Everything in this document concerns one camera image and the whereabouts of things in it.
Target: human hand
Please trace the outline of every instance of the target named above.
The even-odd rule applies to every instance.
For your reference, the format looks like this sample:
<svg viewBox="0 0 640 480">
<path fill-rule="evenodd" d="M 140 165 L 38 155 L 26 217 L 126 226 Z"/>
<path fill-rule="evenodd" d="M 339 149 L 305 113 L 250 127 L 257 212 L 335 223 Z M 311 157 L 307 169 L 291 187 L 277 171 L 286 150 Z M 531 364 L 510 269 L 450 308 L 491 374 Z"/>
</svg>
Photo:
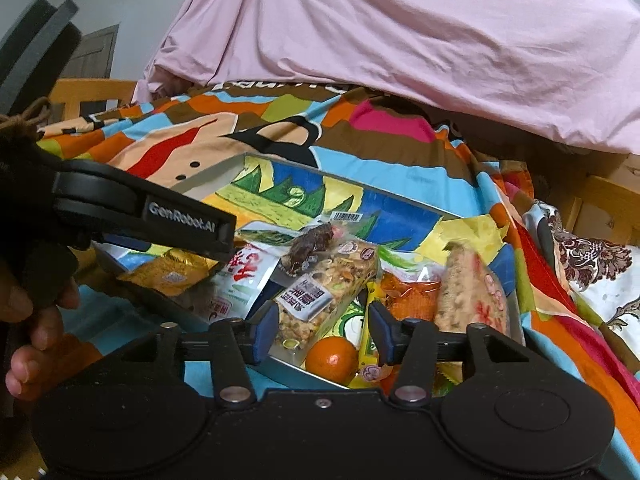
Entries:
<svg viewBox="0 0 640 480">
<path fill-rule="evenodd" d="M 63 287 L 56 304 L 62 308 L 80 305 L 78 286 L 72 278 Z M 27 320 L 31 344 L 15 351 L 4 382 L 12 396 L 34 400 L 53 368 L 51 358 L 44 351 L 62 339 L 62 315 L 55 304 L 34 313 L 27 292 L 20 287 L 4 260 L 0 260 L 0 321 L 18 323 L 24 320 Z"/>
</svg>

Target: pink bed sheet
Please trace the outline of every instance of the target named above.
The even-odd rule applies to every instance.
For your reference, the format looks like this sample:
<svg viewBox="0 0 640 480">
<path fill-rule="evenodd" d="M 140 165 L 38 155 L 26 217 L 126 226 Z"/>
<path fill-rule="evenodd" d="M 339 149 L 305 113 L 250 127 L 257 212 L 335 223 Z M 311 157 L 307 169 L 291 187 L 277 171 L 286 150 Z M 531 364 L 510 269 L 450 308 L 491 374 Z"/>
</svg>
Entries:
<svg viewBox="0 0 640 480">
<path fill-rule="evenodd" d="M 640 154 L 628 0 L 186 0 L 134 97 L 227 80 L 354 82 Z"/>
</svg>

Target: brown string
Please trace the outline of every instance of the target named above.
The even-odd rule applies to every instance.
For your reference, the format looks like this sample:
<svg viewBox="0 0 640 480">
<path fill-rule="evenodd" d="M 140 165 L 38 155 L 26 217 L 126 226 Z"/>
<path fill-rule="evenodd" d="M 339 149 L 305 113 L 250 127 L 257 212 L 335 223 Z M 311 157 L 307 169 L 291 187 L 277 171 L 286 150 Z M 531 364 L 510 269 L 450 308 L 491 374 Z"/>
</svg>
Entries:
<svg viewBox="0 0 640 480">
<path fill-rule="evenodd" d="M 19 115 L 0 114 L 0 139 L 27 138 L 37 142 L 43 135 L 38 132 L 38 126 L 47 120 L 50 109 L 49 99 L 39 97 Z"/>
</svg>

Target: mandarin orange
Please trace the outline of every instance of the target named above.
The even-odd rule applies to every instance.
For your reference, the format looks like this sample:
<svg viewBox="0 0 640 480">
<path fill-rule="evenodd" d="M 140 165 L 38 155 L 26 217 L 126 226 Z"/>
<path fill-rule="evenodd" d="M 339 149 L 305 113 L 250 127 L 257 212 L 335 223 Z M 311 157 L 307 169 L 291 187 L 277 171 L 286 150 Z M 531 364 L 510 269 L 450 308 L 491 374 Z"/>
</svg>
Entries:
<svg viewBox="0 0 640 480">
<path fill-rule="evenodd" d="M 305 369 L 323 379 L 346 386 L 358 370 L 358 351 L 346 338 L 325 337 L 306 354 Z"/>
</svg>

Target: wooden door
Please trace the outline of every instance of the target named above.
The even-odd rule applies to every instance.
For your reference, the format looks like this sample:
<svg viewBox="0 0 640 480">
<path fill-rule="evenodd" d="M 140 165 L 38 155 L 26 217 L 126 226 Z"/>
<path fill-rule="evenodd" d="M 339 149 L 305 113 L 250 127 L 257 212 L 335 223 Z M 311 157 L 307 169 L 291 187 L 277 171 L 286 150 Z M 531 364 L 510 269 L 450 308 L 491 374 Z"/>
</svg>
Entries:
<svg viewBox="0 0 640 480">
<path fill-rule="evenodd" d="M 82 37 L 61 78 L 109 78 L 118 26 L 102 28 Z M 106 110 L 106 101 L 82 103 L 80 115 L 97 114 Z M 49 123 L 62 120 L 62 108 L 54 106 Z"/>
</svg>

